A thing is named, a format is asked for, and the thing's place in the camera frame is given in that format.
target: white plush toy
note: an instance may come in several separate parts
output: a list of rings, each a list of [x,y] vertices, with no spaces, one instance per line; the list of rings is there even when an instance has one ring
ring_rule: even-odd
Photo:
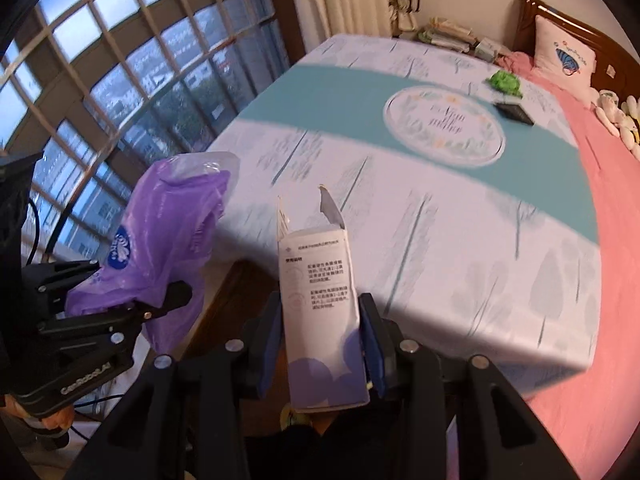
[[[633,96],[618,108],[618,96],[609,90],[600,92],[600,106],[596,107],[596,115],[609,133],[620,137],[633,156],[640,160],[640,133],[638,123],[638,102]]]

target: wooden headboard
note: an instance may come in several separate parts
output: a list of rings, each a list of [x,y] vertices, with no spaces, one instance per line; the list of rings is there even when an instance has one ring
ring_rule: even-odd
[[[640,64],[631,54],[596,28],[555,10],[541,0],[520,0],[520,20],[513,50],[534,55],[538,15],[554,22],[595,51],[596,72],[591,77],[591,86],[597,90],[613,90],[621,101],[629,95],[640,96]]]

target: transparent plastic wrapper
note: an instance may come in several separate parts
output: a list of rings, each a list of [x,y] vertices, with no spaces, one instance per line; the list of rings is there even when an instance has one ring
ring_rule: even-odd
[[[153,164],[138,181],[106,261],[73,288],[68,316],[101,312],[136,299],[160,307],[167,285],[184,280],[191,301],[145,323],[152,348],[165,353],[188,333],[202,310],[204,280],[216,223],[238,180],[232,153],[187,153]]]

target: pink bed sheet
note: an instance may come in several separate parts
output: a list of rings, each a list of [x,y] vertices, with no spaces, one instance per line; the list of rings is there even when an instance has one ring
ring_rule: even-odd
[[[571,125],[593,194],[602,307],[593,366],[540,392],[530,406],[582,480],[600,480],[640,421],[640,162],[591,110],[532,73],[515,52],[504,68],[551,92]]]

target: metal bolt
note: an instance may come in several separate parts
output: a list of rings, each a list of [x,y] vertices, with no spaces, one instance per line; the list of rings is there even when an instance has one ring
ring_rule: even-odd
[[[228,352],[239,352],[244,348],[244,343],[241,339],[230,339],[225,343],[225,349]]]
[[[159,370],[164,370],[171,366],[174,362],[174,359],[167,354],[159,355],[154,359],[154,366]]]
[[[124,341],[124,334],[122,332],[116,332],[111,334],[111,342],[114,345],[119,345]]]
[[[403,352],[407,352],[409,354],[413,354],[417,352],[419,348],[420,348],[420,345],[418,345],[418,343],[415,342],[413,339],[403,339],[400,342],[400,349]]]
[[[489,367],[489,359],[483,355],[474,355],[471,358],[471,364],[481,370],[486,370]]]

